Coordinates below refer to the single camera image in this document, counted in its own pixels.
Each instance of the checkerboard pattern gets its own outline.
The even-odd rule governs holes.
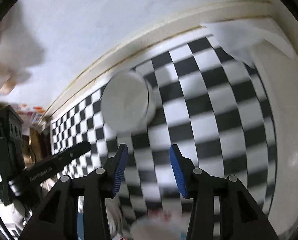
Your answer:
[[[148,209],[190,212],[192,201],[180,196],[169,161],[169,147],[177,144],[184,157],[211,175],[239,177],[268,214],[277,151],[270,103],[256,68],[237,62],[207,36],[132,69],[153,87],[157,111],[151,124],[135,134],[117,135],[101,115],[105,87],[92,91],[51,125],[54,153],[83,140],[92,145],[59,176],[87,175],[125,143],[129,157],[119,199],[127,222]],[[219,213],[215,198],[215,236]]]

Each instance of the beige trim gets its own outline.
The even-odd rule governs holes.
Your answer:
[[[144,28],[109,50],[78,75],[46,110],[43,121],[38,124],[39,131],[45,128],[46,122],[68,107],[70,102],[92,87],[100,75],[135,54],[173,36],[199,28],[201,22],[267,17],[271,15],[270,10],[271,2],[264,0],[222,2],[174,14],[164,21]]]

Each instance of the checkered tablecloth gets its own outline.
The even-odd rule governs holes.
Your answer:
[[[132,68],[150,82],[157,101],[147,130],[117,136],[104,124],[104,87],[52,122],[54,153],[83,140],[92,145],[59,176],[87,175],[125,143],[129,158],[119,198],[127,221],[148,209],[189,212],[192,201],[180,196],[169,161],[168,149],[176,143],[183,156],[211,175],[238,176],[268,214],[277,152],[270,103],[257,70],[235,61],[213,36],[175,46]],[[215,198],[215,231],[219,222]]]

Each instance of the silver screw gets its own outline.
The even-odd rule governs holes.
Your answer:
[[[96,173],[97,174],[103,174],[105,172],[105,169],[104,168],[98,168],[96,169]]]
[[[238,178],[234,175],[230,175],[229,180],[232,181],[232,182],[236,182],[238,180]]]
[[[194,168],[194,169],[193,169],[193,173],[194,173],[194,174],[201,174],[201,173],[202,173],[202,169]]]
[[[60,178],[60,181],[61,182],[66,182],[66,181],[68,181],[69,180],[69,176],[67,176],[67,175],[64,175],[64,176],[62,176],[61,178]]]

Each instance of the blue gripper pad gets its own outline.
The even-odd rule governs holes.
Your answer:
[[[113,188],[111,189],[111,194],[113,197],[116,196],[116,194],[118,193],[118,191],[120,189],[121,182],[123,180],[123,174],[125,172],[125,168],[127,165],[127,160],[128,160],[128,147],[127,147],[127,145],[124,144],[123,149],[122,149],[122,154],[121,154],[120,160],[117,165],[117,169],[113,175]]]
[[[178,152],[178,151],[180,153],[180,150],[179,150],[178,146],[177,145],[172,145],[169,149],[169,157],[170,157],[170,163],[171,163],[171,166],[172,166],[173,174],[174,174],[175,179],[176,179],[178,191],[185,198],[188,194],[188,191],[186,189],[185,176],[184,176],[184,174],[183,174],[183,172],[180,168],[180,163],[179,163],[179,160],[178,160],[178,158],[180,156],[182,158],[182,155],[181,155],[181,153],[180,153],[180,156],[179,156],[179,153],[176,154],[176,152]]]

